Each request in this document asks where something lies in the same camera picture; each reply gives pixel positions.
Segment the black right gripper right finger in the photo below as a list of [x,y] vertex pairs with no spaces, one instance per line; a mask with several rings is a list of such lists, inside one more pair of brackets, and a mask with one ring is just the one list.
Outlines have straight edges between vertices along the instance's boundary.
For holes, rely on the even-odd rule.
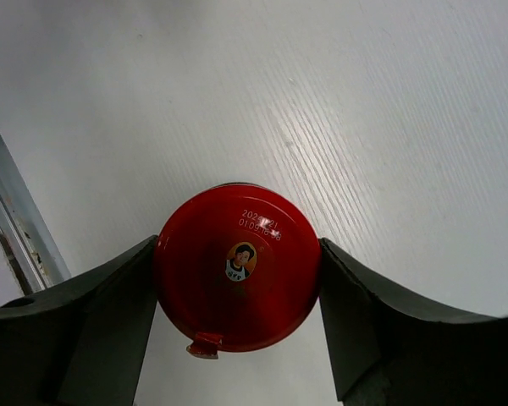
[[329,239],[320,305],[344,405],[508,405],[508,316],[426,298]]

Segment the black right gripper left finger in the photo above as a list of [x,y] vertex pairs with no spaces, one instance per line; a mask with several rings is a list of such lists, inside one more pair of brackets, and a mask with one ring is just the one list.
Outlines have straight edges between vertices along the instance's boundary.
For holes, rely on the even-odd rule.
[[134,404],[156,242],[0,307],[0,405]]

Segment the red-lidded chili sauce jar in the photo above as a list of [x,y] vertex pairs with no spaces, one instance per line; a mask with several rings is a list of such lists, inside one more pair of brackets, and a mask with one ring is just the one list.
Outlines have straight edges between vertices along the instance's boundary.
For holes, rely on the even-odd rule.
[[288,337],[320,285],[321,246],[290,201],[257,184],[207,189],[180,206],[157,237],[157,299],[202,359],[256,351]]

